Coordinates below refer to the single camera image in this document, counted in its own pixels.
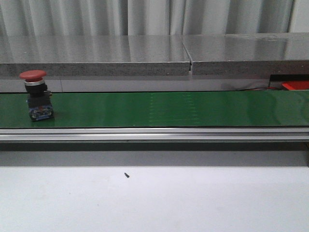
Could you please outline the grey rear conveyor panel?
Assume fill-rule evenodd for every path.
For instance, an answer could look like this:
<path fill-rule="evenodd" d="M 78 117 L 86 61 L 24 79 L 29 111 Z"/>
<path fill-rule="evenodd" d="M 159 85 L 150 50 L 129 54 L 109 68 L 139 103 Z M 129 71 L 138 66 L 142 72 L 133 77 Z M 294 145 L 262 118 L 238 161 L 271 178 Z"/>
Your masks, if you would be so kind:
<path fill-rule="evenodd" d="M 267 87 L 269 75 L 48 76 L 52 92 L 228 91 Z"/>

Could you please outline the grey pleated curtain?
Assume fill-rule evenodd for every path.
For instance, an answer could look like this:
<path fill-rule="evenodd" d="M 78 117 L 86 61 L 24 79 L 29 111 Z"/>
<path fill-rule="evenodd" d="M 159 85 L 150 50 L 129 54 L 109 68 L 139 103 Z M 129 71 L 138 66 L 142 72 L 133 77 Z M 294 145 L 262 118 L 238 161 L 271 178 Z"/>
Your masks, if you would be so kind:
<path fill-rule="evenodd" d="M 0 33 L 187 35 L 288 32 L 292 0 L 3 0 Z"/>

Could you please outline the grey stone slab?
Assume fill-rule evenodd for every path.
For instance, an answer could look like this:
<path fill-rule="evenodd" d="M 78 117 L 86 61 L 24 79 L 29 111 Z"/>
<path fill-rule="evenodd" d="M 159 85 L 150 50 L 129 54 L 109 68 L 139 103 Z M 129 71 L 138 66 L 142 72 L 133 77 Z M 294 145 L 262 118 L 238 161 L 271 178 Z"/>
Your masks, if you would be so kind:
<path fill-rule="evenodd" d="M 1 36 L 0 73 L 49 76 L 183 76 L 191 62 L 179 36 Z"/>
<path fill-rule="evenodd" d="M 309 34 L 184 35 L 193 75 L 308 74 Z"/>

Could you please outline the green conveyor belt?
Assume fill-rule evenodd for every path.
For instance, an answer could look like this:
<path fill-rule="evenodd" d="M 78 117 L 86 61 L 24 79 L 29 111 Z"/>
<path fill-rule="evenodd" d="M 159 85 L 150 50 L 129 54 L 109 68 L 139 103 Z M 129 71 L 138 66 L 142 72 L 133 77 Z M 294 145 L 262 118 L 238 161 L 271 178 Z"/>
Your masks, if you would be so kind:
<path fill-rule="evenodd" d="M 55 93 L 55 116 L 33 122 L 26 94 L 1 94 L 2 128 L 307 126 L 303 91 Z"/>

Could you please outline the grey stone slab left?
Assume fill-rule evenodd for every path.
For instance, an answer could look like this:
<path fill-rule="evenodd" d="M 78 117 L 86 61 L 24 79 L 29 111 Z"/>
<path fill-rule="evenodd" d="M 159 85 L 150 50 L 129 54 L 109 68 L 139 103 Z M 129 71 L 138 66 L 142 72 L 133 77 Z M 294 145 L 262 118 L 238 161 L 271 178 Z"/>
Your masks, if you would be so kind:
<path fill-rule="evenodd" d="M 0 73 L 49 76 L 183 76 L 191 62 L 179 36 L 1 36 Z"/>

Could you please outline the grey stone slab right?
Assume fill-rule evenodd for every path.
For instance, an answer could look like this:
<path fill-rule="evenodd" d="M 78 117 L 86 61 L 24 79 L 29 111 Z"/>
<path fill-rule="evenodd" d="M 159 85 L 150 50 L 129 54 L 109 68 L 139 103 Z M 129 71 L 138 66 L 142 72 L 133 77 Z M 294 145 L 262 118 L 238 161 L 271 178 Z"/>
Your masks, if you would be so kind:
<path fill-rule="evenodd" d="M 308 74 L 309 34 L 184 35 L 193 75 Z"/>

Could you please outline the red plate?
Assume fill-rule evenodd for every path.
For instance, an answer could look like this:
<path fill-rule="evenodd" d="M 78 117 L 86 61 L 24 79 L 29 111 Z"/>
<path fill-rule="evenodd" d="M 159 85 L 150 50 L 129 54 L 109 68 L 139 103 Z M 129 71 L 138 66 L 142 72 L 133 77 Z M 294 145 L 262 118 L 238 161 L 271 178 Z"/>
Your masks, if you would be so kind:
<path fill-rule="evenodd" d="M 287 81 L 282 86 L 287 90 L 308 90 L 309 81 Z"/>

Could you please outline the aluminium conveyor side rail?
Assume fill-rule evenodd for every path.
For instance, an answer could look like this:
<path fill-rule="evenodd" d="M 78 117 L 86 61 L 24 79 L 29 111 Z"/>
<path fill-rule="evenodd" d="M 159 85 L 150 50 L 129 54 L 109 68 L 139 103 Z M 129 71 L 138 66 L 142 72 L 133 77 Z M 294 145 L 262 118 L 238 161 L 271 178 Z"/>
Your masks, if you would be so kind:
<path fill-rule="evenodd" d="M 1 142 L 307 142 L 302 127 L 2 129 Z"/>

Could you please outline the red mushroom push button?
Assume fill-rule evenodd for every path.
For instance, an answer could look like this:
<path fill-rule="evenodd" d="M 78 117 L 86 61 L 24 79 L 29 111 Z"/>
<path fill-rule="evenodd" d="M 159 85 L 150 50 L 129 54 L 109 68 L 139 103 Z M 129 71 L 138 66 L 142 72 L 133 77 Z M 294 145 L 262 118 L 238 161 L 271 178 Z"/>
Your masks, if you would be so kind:
<path fill-rule="evenodd" d="M 31 121 L 54 118 L 54 110 L 50 100 L 51 92 L 44 81 L 47 75 L 43 70 L 30 70 L 20 73 L 28 93 L 28 114 Z"/>

